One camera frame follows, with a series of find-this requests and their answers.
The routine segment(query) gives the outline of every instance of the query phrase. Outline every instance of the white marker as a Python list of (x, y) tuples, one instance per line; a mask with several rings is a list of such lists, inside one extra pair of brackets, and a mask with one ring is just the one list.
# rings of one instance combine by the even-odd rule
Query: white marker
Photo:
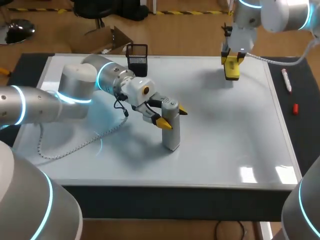
[(287, 70), (282, 69), (281, 72), (282, 72), (282, 75), (283, 75), (283, 79), (284, 79), (284, 83), (285, 83), (286, 89), (291, 94), (292, 93), (292, 87), (291, 87), (291, 84), (290, 84), (290, 80), (289, 80), (289, 77), (288, 77)]

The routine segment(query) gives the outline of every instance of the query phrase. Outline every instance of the white cable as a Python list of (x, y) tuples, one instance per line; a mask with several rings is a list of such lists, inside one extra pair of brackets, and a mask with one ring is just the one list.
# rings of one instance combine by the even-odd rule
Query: white cable
[(260, 57), (260, 56), (253, 55), (251, 53), (247, 53), (247, 55), (252, 57), (252, 58), (254, 58), (254, 59), (258, 59), (258, 60), (267, 62), (269, 64), (282, 65), (282, 66), (294, 66), (294, 65), (297, 65), (297, 64), (301, 63), (302, 60), (307, 56), (307, 54), (310, 51), (310, 49), (315, 47), (319, 43), (320, 43), (320, 39), (319, 38), (315, 38), (315, 39), (311, 40), (309, 42), (308, 46), (306, 47), (304, 53), (302, 54), (302, 56), (297, 61), (294, 61), (294, 62), (272, 61), (272, 60), (265, 59), (265, 58)]
[[(68, 155), (70, 155), (70, 154), (73, 154), (74, 152), (76, 152), (76, 151), (84, 148), (85, 146), (87, 146), (87, 145), (89, 145), (89, 144), (91, 144), (91, 143), (93, 143), (93, 142), (95, 142), (95, 141), (97, 141), (97, 140), (100, 140), (100, 139), (102, 139), (103, 137), (105, 137), (105, 136), (113, 133), (114, 131), (118, 130), (122, 125), (125, 124), (125, 122), (127, 121), (127, 119), (128, 119), (128, 118), (125, 117), (125, 118), (122, 120), (122, 122), (121, 122), (120, 124), (118, 124), (117, 126), (112, 127), (111, 129), (103, 132), (102, 134), (99, 134), (99, 135), (91, 138), (91, 139), (88, 140), (88, 141), (85, 141), (84, 143), (82, 143), (81, 145), (79, 145), (79, 146), (71, 149), (70, 151), (67, 151), (67, 152), (65, 152), (65, 153), (63, 153), (63, 154), (56, 155), (56, 156), (47, 156), (47, 155), (44, 155), (44, 154), (42, 153), (42, 141), (43, 141), (43, 138), (44, 138), (44, 126), (43, 126), (42, 123), (40, 123), (40, 124), (39, 124), (39, 125), (40, 125), (40, 137), (39, 137), (39, 142), (38, 142), (38, 145), (37, 145), (38, 154), (39, 154), (42, 158), (48, 159), (48, 160), (58, 160), (58, 159), (64, 158), (64, 157), (66, 157), (66, 156), (68, 156)], [(36, 164), (36, 166), (44, 165), (44, 164), (47, 164), (47, 163), (49, 163), (49, 162), (51, 162), (51, 161), (38, 163), (38, 164)]]

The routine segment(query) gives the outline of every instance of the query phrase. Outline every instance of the black wire on floor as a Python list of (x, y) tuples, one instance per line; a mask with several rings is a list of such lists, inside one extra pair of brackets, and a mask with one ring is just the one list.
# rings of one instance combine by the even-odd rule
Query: black wire on floor
[[(217, 224), (215, 225), (214, 227), (214, 237), (213, 237), (213, 240), (218, 240), (218, 226), (221, 224), (222, 221), (218, 221)], [(241, 231), (242, 231), (242, 236), (240, 238), (240, 240), (244, 240), (245, 239), (245, 236), (246, 236), (246, 230), (245, 230), (245, 227), (244, 225), (240, 222), (240, 221), (236, 221), (240, 227), (241, 227)]]

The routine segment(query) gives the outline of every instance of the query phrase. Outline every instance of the white table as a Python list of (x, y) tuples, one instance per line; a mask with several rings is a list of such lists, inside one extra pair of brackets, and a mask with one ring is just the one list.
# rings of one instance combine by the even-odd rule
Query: white table
[[(83, 57), (50, 57), (38, 87), (56, 90), (64, 64), (80, 63)], [(124, 56), (107, 57), (127, 65)], [(161, 146), (161, 131), (132, 110), (125, 126), (102, 143), (94, 142), (48, 164), (37, 154), (38, 126), (23, 126), (13, 147), (72, 189), (123, 186), (289, 192), (301, 174), (268, 65), (248, 57), (240, 66), (239, 81), (226, 81), (220, 61), (219, 57), (148, 57), (148, 77), (157, 90), (176, 98), (189, 113), (180, 117), (181, 145), (173, 153)], [(64, 152), (105, 130), (106, 123), (112, 125), (122, 118), (107, 93), (96, 92), (93, 101), (96, 104), (85, 121), (45, 125), (43, 148), (48, 155)]]

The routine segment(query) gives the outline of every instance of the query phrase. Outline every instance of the black cable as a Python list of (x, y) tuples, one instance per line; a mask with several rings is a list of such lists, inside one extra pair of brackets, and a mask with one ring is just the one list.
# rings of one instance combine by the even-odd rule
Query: black cable
[[(213, 240), (218, 240), (217, 231), (218, 231), (218, 226), (221, 224), (221, 222), (222, 222), (222, 221), (218, 221), (217, 224), (216, 224), (215, 227), (214, 227)], [(241, 236), (240, 240), (244, 240), (244, 239), (245, 239), (245, 236), (246, 236), (245, 227), (244, 227), (244, 225), (243, 225), (240, 221), (236, 221), (236, 222), (240, 225), (240, 228), (241, 228), (241, 231), (242, 231), (242, 236)]]
[(128, 110), (123, 106), (123, 104), (120, 102), (119, 97), (115, 96), (115, 102), (113, 104), (114, 109), (122, 109), (124, 116), (127, 118), (129, 116)]

